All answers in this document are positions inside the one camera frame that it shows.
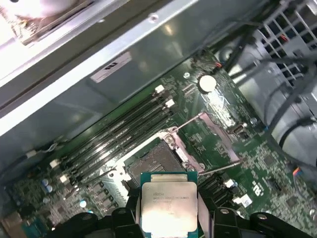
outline capacitor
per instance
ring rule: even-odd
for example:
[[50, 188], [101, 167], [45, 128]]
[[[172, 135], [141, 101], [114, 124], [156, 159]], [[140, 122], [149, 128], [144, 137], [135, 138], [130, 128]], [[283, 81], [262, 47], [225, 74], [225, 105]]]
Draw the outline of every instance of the capacitor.
[[43, 203], [47, 204], [50, 201], [50, 199], [48, 199], [47, 197], [43, 198]]
[[198, 90], [202, 94], [208, 94], [215, 90], [217, 85], [217, 81], [214, 77], [210, 75], [204, 75], [202, 76], [198, 81]]
[[47, 178], [42, 179], [42, 184], [46, 187], [47, 185], [49, 185], [49, 180]]
[[87, 202], [85, 200], [81, 200], [79, 206], [85, 208], [87, 206]]
[[52, 192], [53, 191], [53, 187], [51, 185], [47, 185], [46, 186], [46, 191], [47, 192]]

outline screw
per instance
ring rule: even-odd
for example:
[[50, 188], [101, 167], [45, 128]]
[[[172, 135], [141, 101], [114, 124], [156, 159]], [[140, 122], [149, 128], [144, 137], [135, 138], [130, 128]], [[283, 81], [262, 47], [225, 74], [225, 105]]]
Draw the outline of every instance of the screw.
[[263, 214], [258, 214], [258, 218], [261, 219], [261, 220], [266, 220], [267, 219], [266, 215], [263, 215]]
[[184, 73], [184, 78], [189, 78], [189, 77], [190, 77], [190, 73], [189, 72]]
[[251, 119], [250, 119], [250, 123], [251, 123], [252, 125], [255, 125], [255, 124], [258, 123], [258, 119], [256, 119], [256, 118], [251, 118]]
[[168, 135], [167, 137], [165, 137], [165, 141], [167, 144], [171, 144], [174, 142], [174, 139], [172, 136]]
[[310, 211], [309, 211], [309, 215], [312, 217], [314, 214], [315, 214], [316, 210], [314, 208], [312, 208]]
[[229, 214], [229, 211], [227, 209], [221, 209], [220, 212], [222, 214]]
[[182, 166], [183, 166], [184, 168], [188, 168], [188, 167], [189, 167], [189, 164], [188, 164], [187, 162], [184, 162], [184, 163], [182, 163]]
[[156, 13], [151, 13], [149, 15], [149, 22], [150, 23], [156, 23], [156, 21], [158, 20], [159, 16]]

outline sticker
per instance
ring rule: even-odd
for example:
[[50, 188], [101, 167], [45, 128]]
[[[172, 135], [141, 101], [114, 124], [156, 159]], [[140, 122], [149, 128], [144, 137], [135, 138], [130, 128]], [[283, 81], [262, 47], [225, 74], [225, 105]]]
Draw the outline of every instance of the sticker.
[[100, 83], [105, 78], [107, 78], [112, 73], [116, 72], [118, 69], [123, 67], [125, 64], [130, 62], [132, 60], [130, 52], [126, 52], [123, 55], [119, 56], [106, 66], [104, 66], [101, 70], [99, 70], [97, 73], [92, 75], [90, 78], [95, 81], [96, 83]]

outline motherboard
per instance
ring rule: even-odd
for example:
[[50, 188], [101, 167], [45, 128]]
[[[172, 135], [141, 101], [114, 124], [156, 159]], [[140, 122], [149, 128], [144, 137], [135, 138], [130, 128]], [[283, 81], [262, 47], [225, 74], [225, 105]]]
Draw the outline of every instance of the motherboard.
[[245, 218], [267, 212], [317, 234], [315, 194], [293, 180], [289, 162], [270, 148], [265, 126], [209, 52], [157, 79], [6, 190], [28, 226], [40, 221], [50, 231], [80, 212], [101, 218], [125, 206], [143, 172], [182, 171], [198, 172], [210, 210], [230, 207]]

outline mounting hole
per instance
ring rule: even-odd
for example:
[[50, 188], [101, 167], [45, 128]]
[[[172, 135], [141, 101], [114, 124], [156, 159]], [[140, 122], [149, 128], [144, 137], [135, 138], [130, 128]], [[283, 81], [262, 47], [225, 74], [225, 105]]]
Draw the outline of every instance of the mounting hole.
[[261, 220], [266, 220], [267, 216], [263, 215], [263, 214], [258, 214], [258, 218], [261, 219]]
[[222, 214], [229, 214], [229, 211], [227, 209], [221, 209], [220, 212]]
[[150, 23], [156, 23], [158, 18], [159, 18], [159, 16], [156, 13], [151, 13], [149, 15], [149, 22]]
[[122, 209], [122, 210], [119, 210], [119, 211], [118, 211], [118, 214], [125, 214], [125, 210], [123, 210], [123, 209]]

